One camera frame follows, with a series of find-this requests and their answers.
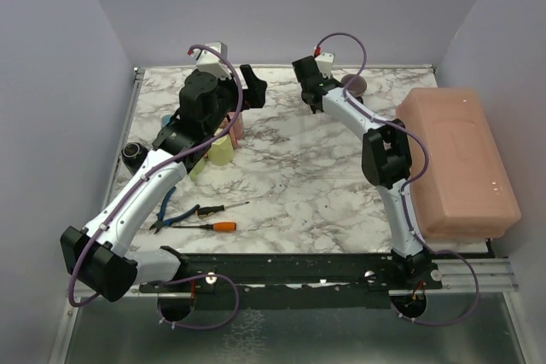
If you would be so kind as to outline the purple mug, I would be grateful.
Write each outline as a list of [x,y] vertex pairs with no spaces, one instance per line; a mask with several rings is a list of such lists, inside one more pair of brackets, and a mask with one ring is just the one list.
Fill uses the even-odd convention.
[[368,88],[366,80],[362,76],[355,74],[346,74],[340,82],[347,87],[348,92],[357,99],[360,103],[363,103],[363,95]]

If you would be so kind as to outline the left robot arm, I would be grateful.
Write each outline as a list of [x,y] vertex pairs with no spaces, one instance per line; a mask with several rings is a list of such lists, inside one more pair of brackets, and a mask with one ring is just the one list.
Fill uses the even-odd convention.
[[170,291],[188,283],[183,257],[164,246],[130,252],[136,233],[166,194],[192,171],[210,146],[221,123],[240,108],[261,108],[267,83],[249,65],[240,67],[246,88],[193,70],[179,91],[179,107],[152,143],[135,175],[95,218],[61,235],[61,250],[71,275],[114,302],[134,285],[161,282]]

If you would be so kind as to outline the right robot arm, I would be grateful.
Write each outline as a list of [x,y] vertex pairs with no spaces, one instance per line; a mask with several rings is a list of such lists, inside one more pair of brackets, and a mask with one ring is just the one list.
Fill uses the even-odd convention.
[[356,100],[333,77],[322,73],[310,55],[292,63],[301,98],[312,112],[328,114],[362,143],[361,168],[376,187],[392,234],[393,281],[402,288],[430,284],[437,269],[417,226],[409,190],[409,135],[404,123],[388,121]]

